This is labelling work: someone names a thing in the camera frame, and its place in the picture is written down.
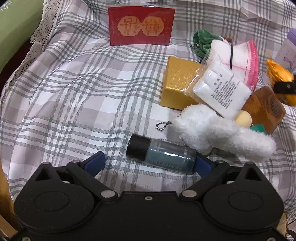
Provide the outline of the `orange satin drawstring pouch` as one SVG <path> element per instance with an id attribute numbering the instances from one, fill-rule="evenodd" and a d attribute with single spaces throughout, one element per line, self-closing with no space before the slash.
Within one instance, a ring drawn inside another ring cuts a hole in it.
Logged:
<path id="1" fill-rule="evenodd" d="M 295 106 L 295 75 L 271 59 L 266 61 L 267 77 L 278 100 Z"/>

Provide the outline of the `red envelope box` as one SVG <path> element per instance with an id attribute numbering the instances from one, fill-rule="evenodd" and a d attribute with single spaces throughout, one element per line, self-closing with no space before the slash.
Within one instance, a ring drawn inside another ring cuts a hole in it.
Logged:
<path id="1" fill-rule="evenodd" d="M 110 6 L 109 37 L 112 46 L 169 45 L 175 9 L 164 6 Z"/>

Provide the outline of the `gold cardboard box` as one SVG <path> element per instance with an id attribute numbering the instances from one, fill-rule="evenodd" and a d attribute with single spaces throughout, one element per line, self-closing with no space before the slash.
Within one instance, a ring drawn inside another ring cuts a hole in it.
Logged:
<path id="1" fill-rule="evenodd" d="M 160 105 L 167 108 L 183 110 L 191 104 L 203 104 L 203 100 L 199 99 L 195 101 L 183 93 L 183 89 L 188 87 L 196 76 L 196 71 L 199 67 L 200 64 L 194 61 L 173 56 L 168 57 L 163 78 Z"/>

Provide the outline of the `white cotton pads pack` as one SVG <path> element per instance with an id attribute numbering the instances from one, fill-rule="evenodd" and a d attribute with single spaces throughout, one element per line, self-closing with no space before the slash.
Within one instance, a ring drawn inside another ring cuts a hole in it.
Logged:
<path id="1" fill-rule="evenodd" d="M 251 89 L 223 64 L 214 50 L 206 53 L 182 92 L 227 119 L 234 119 L 251 96 Z"/>

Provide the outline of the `green cushion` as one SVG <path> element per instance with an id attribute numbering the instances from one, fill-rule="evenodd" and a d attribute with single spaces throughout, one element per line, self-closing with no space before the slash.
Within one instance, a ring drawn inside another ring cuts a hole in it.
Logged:
<path id="1" fill-rule="evenodd" d="M 34 33 L 41 21 L 43 1 L 11 0 L 1 5 L 1 69 Z"/>

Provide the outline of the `purple cartoon water bottle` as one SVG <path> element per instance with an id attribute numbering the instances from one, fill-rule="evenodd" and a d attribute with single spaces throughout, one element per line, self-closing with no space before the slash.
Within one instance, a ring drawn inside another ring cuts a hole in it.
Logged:
<path id="1" fill-rule="evenodd" d="M 296 29 L 292 28 L 288 31 L 280 50 L 276 54 L 274 61 L 291 73 L 295 73 L 296 62 Z"/>

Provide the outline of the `small dark glass bottle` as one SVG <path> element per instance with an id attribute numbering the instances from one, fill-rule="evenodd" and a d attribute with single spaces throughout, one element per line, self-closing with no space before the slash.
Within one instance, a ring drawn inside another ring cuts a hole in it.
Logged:
<path id="1" fill-rule="evenodd" d="M 130 137 L 126 156 L 146 165 L 183 174 L 194 172 L 197 157 L 196 151 L 189 147 L 136 134 Z"/>

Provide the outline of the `green white plush toy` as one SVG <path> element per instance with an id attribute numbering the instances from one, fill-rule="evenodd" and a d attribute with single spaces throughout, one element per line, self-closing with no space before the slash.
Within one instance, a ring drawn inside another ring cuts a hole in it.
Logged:
<path id="1" fill-rule="evenodd" d="M 211 48 L 213 40 L 220 40 L 226 43 L 233 42 L 229 37 L 217 36 L 207 30 L 199 29 L 193 36 L 193 50 L 195 54 L 200 58 L 204 58 L 208 50 Z"/>

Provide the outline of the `white fluffy plush toy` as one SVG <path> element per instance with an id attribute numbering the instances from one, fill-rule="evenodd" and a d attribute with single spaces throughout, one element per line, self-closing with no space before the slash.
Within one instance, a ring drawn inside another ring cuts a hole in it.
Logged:
<path id="1" fill-rule="evenodd" d="M 171 123 L 185 144 L 202 154 L 217 148 L 259 163 L 276 152 L 273 137 L 240 127 L 203 104 L 188 106 Z"/>

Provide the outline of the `brown leather case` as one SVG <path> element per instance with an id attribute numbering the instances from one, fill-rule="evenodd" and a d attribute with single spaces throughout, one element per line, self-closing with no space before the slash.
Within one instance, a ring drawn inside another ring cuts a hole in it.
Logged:
<path id="1" fill-rule="evenodd" d="M 245 102 L 242 110 L 251 115 L 254 125 L 263 125 L 268 135 L 274 132 L 286 114 L 282 103 L 267 86 L 256 90 Z"/>

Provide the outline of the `pink white towel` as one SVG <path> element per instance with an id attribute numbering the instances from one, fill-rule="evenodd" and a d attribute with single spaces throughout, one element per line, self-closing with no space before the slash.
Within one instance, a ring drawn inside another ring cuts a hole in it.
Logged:
<path id="1" fill-rule="evenodd" d="M 238 45 L 232 45 L 226 40 L 213 40 L 204 60 L 215 58 L 229 67 L 251 91 L 255 91 L 259 75 L 259 59 L 253 40 Z"/>

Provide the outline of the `grey plaid cloth cover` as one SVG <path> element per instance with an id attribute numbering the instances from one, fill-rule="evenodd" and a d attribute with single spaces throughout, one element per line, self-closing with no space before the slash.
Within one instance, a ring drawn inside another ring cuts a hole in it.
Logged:
<path id="1" fill-rule="evenodd" d="M 16 197 L 43 161 L 62 166 L 95 151 L 107 156 L 99 180 L 117 191 L 179 190 L 197 175 L 179 175 L 129 160 L 130 136 L 180 141 L 174 120 L 205 132 L 224 120 L 210 108 L 184 113 L 160 106 L 168 57 L 197 60 L 191 44 L 198 28 L 254 40 L 259 59 L 277 51 L 295 26 L 289 1 L 172 1 L 175 19 L 169 46 L 111 46 L 107 5 L 62 1 L 44 51 L 6 85 L 1 100 L 1 161 Z"/>

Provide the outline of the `cream green wooden toy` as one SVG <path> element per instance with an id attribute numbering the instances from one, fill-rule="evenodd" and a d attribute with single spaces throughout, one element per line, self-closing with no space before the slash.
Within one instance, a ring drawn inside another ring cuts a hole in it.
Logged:
<path id="1" fill-rule="evenodd" d="M 234 118 L 234 121 L 240 127 L 249 128 L 249 129 L 251 129 L 251 130 L 253 130 L 255 132 L 264 133 L 265 135 L 267 135 L 267 132 L 266 132 L 264 126 L 262 124 L 254 125 L 252 123 L 251 115 L 245 110 L 241 110 L 237 114 L 237 116 Z"/>

